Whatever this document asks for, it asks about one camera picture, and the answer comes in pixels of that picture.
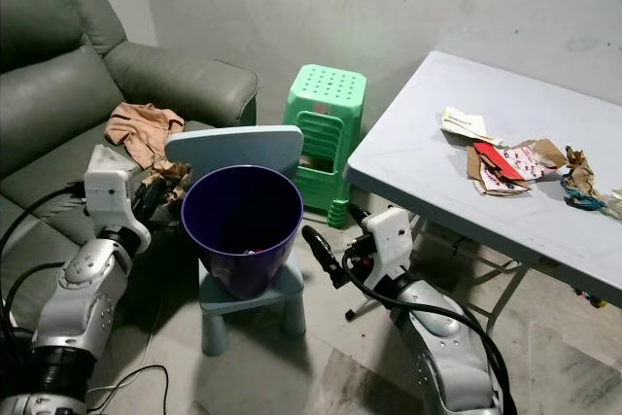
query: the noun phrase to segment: concrete floor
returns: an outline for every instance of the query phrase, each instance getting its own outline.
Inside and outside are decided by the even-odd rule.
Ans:
[[[379,212],[386,202],[366,201]],[[326,235],[336,253],[359,234],[305,220]],[[462,250],[503,262],[504,257],[470,243],[452,257],[453,232],[431,226],[416,246],[416,261],[435,282],[453,282],[462,296],[490,307],[508,277],[478,287],[469,279],[488,272]],[[278,310],[265,308],[228,317],[229,348],[219,357],[200,350],[196,266],[180,264],[161,290],[162,308],[147,363],[166,365],[170,374],[168,414],[319,415],[423,414],[411,378],[407,350],[382,307],[368,307],[354,323],[344,312],[363,296],[352,286],[335,291],[301,237],[294,251],[305,280],[307,331],[287,338]],[[93,385],[111,384],[137,368],[144,355],[158,300],[118,328],[98,364]],[[494,338],[509,367],[519,413],[622,413],[622,312],[595,309],[570,287],[530,271],[499,318]],[[102,413],[161,413],[164,378],[147,371],[120,390]]]

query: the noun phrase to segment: purple trash bin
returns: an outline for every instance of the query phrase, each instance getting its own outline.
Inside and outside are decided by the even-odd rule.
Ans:
[[[230,294],[248,299],[276,279],[302,213],[300,192],[287,177],[265,167],[235,165],[192,185],[182,223],[209,273]]]

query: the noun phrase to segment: sofa armrest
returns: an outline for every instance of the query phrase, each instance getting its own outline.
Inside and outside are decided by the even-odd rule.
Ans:
[[[256,123],[258,78],[248,70],[127,41],[104,60],[131,104],[151,102],[214,126]]]

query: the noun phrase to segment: stacked stools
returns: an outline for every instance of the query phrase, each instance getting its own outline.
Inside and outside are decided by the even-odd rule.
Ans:
[[[310,64],[288,96],[284,124],[304,135],[294,183],[305,206],[327,212],[331,227],[343,224],[350,198],[343,170],[359,143],[365,84],[359,73]]]

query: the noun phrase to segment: black cable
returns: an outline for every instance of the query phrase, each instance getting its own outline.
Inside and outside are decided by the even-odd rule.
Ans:
[[[168,398],[168,382],[169,382],[169,380],[168,380],[168,371],[166,370],[166,366],[164,366],[163,364],[148,364],[147,366],[142,366],[142,367],[140,367],[138,369],[135,369],[131,373],[126,374],[125,376],[123,376],[121,381],[119,381],[119,383],[117,383],[117,385],[106,396],[106,398],[104,399],[103,402],[101,402],[96,407],[89,408],[86,412],[96,412],[97,410],[101,410],[103,407],[106,406],[106,404],[110,401],[110,399],[112,399],[115,396],[115,394],[119,390],[121,384],[123,384],[126,380],[128,380],[129,378],[131,378],[135,374],[138,374],[141,371],[144,371],[146,369],[161,369],[162,371],[164,371],[164,376],[166,377],[166,385],[164,386],[164,399],[162,400],[162,413],[164,415],[166,415],[166,399]]]
[[[13,300],[16,297],[17,290],[19,289],[21,284],[23,284],[23,282],[26,279],[28,279],[28,277],[30,277],[35,272],[43,271],[45,269],[52,269],[52,268],[55,268],[55,267],[60,267],[63,264],[64,264],[63,261],[48,262],[48,263],[45,263],[45,264],[39,264],[37,266],[31,267],[27,271],[21,273],[21,275],[19,275],[19,277],[17,277],[16,281],[13,282],[13,285],[9,289],[9,293],[7,294],[7,301],[6,301],[5,305],[4,305],[5,314],[3,316],[2,326],[3,326],[3,328],[6,327],[6,329],[9,332],[9,334],[7,335],[8,343],[10,345],[13,345],[14,348],[17,349],[18,351],[20,351],[21,349],[19,349],[19,347],[17,346],[16,336],[15,336],[15,333],[14,333],[14,330],[13,330],[13,326],[11,325],[11,307],[13,306]]]
[[[423,311],[427,313],[434,313],[437,315],[446,316],[447,318],[451,318],[452,320],[456,320],[459,323],[464,324],[469,327],[482,340],[484,344],[484,349],[486,350],[486,355],[489,357],[490,362],[494,362],[491,364],[491,368],[501,386],[501,390],[503,392],[503,415],[516,415],[518,412],[516,411],[516,405],[514,404],[514,400],[509,391],[509,376],[507,374],[507,367],[505,366],[505,362],[503,361],[503,357],[501,356],[501,352],[493,339],[482,329],[478,322],[472,323],[469,318],[456,313],[454,311],[447,310],[445,308],[440,308],[438,306],[425,305],[421,303],[408,303],[405,301],[395,300],[393,298],[388,298],[387,296],[383,296],[369,287],[367,287],[364,283],[362,283],[357,277],[352,273],[350,268],[348,267],[348,255],[344,255],[341,259],[341,267],[348,275],[350,282],[352,282],[357,289],[363,292],[365,295],[374,298],[385,305],[390,305],[396,308],[403,308],[407,310],[415,310],[415,311]]]
[[[17,216],[17,219],[13,221],[13,223],[9,226],[7,231],[0,239],[0,265],[2,264],[2,253],[4,252],[4,249],[9,242],[9,238],[17,230],[17,227],[41,205],[50,201],[53,198],[56,198],[57,196],[67,193],[74,194],[78,197],[84,197],[85,184],[83,182],[74,182],[63,189],[52,191],[51,193],[48,193],[45,196],[39,198],[37,201],[24,209],[19,216]],[[7,340],[7,342],[12,342],[11,339],[13,335],[11,334],[11,317],[5,310],[5,304],[2,298],[2,281],[0,281],[0,322],[2,324],[2,332],[4,333],[5,339]]]

